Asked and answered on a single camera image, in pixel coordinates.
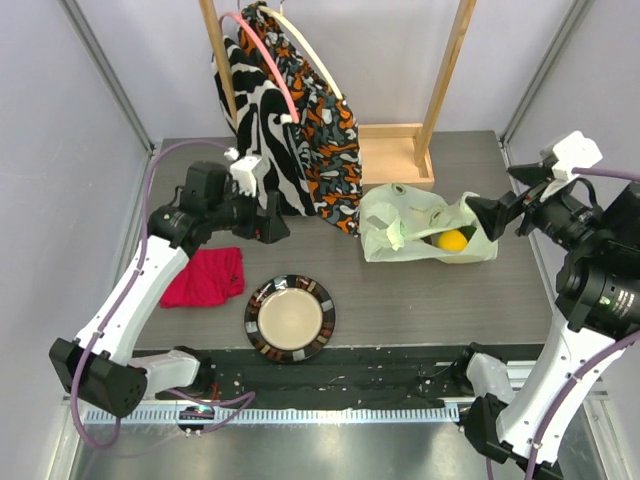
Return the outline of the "beige plate with dark rim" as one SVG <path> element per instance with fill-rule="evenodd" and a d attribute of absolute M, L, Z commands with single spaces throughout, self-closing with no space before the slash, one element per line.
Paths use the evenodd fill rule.
<path fill-rule="evenodd" d="M 274 277 L 249 297 L 243 326 L 252 347 L 283 364 L 310 359 L 329 343 L 336 306 L 316 280 L 297 274 Z"/>

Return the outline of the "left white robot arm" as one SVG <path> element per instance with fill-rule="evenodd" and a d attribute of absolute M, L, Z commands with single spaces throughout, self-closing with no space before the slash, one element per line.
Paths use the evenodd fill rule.
<path fill-rule="evenodd" d="M 135 358 L 134 346 L 170 283 L 214 232 L 265 244 L 289 236 L 277 191 L 267 193 L 266 210 L 258 212 L 258 184 L 268 168 L 257 156 L 189 167 L 178 204 L 150 215 L 131 263 L 96 315 L 73 340 L 58 338 L 51 346 L 49 358 L 67 393 L 122 419 L 142 400 L 173 388 L 193 399 L 211 391 L 204 355 L 181 346 Z"/>

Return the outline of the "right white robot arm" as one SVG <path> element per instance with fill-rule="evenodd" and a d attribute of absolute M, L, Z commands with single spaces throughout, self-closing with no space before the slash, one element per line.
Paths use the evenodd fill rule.
<path fill-rule="evenodd" d="M 508 223 L 539 230 L 566 255 L 556 276 L 556 311 L 543 349 L 519 391 L 504 360 L 470 344 L 451 371 L 457 391 L 475 395 L 460 426 L 489 461 L 513 460 L 528 479 L 560 479 L 564 433 L 600 375 L 639 340 L 639 183 L 607 208 L 582 177 L 562 181 L 550 162 L 512 166 L 526 185 L 498 200 L 468 205 L 492 240 Z"/>

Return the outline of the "yellow fake lemon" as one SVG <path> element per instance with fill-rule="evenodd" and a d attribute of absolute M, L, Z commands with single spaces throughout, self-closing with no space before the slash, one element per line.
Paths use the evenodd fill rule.
<path fill-rule="evenodd" d="M 436 246 L 439 249 L 452 252 L 461 252 L 467 245 L 467 238 L 460 230 L 457 229 L 440 233 L 436 241 Z"/>

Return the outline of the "pale green plastic bag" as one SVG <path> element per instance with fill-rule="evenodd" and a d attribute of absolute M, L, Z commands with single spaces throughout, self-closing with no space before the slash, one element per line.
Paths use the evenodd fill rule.
<path fill-rule="evenodd" d="M 360 202 L 360 239 L 369 263 L 437 260 L 445 264 L 471 264 L 494 260 L 498 243 L 485 235 L 465 199 L 454 203 L 441 196 L 401 183 L 370 190 Z M 440 233 L 460 230 L 468 240 L 461 252 L 439 249 Z"/>

